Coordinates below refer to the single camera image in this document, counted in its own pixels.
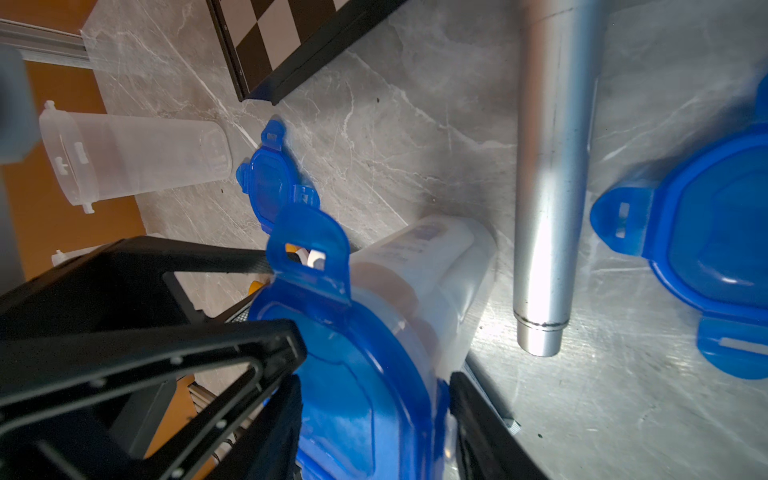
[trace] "blue container lid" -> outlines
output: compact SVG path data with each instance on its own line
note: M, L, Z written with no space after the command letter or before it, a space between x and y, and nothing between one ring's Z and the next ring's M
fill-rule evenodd
M747 130L696 153L660 184L623 182L591 223L620 253L703 312L698 347L715 366L768 377L768 78Z
M287 243L324 252L324 270L292 262ZM277 216L266 256L275 281L260 290L248 320L293 320L309 352L296 372L303 477L440 476L447 385L435 381L430 395L397 338L352 299L349 241L341 226L315 208L288 205Z
M237 168L237 183L250 198L250 206L261 223L261 229L272 233L280 210L296 202L320 208L320 198L312 187L301 184L296 165L285 152L286 128L270 120L261 132L261 147L250 163Z

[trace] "marble countertop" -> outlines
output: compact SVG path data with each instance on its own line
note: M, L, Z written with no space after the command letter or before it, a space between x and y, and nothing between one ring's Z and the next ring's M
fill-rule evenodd
M768 68L764 0L609 5L587 212L627 169L743 126ZM409 0L276 107L237 101L204 0L99 0L83 37L109 113L217 121L236 164L278 114L323 209L355 246L431 212L491 228L497 280L471 356L550 478L765 478L768 380L736 379L704 360L697 313L647 262L609 250L586 217L561 353L540 359L517 346L518 20L517 2ZM137 202L149 233L266 245L233 179ZM184 282L215 314L250 279Z

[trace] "blue lid clip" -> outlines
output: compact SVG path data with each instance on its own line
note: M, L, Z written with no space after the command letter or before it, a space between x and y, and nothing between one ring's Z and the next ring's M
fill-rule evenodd
M261 147L250 163L237 168L237 183L250 198L250 206L261 222L261 229L272 233L277 214L289 204L320 208L317 190L302 184L296 165L285 150L286 128L270 120L261 132Z

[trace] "metal pipe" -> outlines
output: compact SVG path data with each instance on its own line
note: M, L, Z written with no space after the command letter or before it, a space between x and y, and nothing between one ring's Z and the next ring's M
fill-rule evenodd
M602 0L522 0L514 309L518 344L560 351L587 188Z

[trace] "clear plastic cup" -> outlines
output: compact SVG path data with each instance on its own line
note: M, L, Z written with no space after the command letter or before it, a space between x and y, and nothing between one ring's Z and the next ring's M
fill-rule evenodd
M47 101L40 131L61 190L89 214L98 200L223 180L232 171L227 137L212 121L70 113Z
M425 383L432 375L447 380L469 352L495 258L496 244L479 222L433 215L349 258L353 300L389 327Z

